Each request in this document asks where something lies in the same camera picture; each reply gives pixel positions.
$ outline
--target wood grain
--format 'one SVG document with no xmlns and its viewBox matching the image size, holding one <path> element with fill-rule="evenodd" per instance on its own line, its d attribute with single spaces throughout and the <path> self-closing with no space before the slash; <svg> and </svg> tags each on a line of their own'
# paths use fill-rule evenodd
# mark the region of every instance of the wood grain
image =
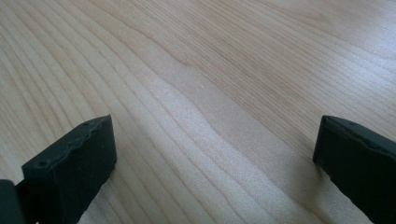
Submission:
<svg viewBox="0 0 396 224">
<path fill-rule="evenodd" d="M 370 223 L 311 161 L 324 114 L 396 140 L 390 0 L 0 1 L 0 178 L 111 114 L 79 223 Z"/>
</svg>

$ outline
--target wooden table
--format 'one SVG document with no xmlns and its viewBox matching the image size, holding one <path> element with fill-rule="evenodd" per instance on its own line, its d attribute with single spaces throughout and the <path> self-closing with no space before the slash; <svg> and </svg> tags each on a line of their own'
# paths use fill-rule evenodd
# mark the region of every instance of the wooden table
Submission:
<svg viewBox="0 0 396 224">
<path fill-rule="evenodd" d="M 324 114 L 396 139 L 392 0 L 0 1 L 0 178 L 111 114 L 80 223 L 370 223 L 311 158 Z"/>
</svg>

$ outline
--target light wooden surface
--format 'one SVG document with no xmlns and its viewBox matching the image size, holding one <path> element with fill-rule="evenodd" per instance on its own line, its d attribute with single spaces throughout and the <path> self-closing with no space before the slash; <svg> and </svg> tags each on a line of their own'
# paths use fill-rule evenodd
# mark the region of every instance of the light wooden surface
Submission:
<svg viewBox="0 0 396 224">
<path fill-rule="evenodd" d="M 79 223 L 370 223 L 311 161 L 324 114 L 396 140 L 392 0 L 0 1 L 0 178 L 111 114 Z"/>
</svg>

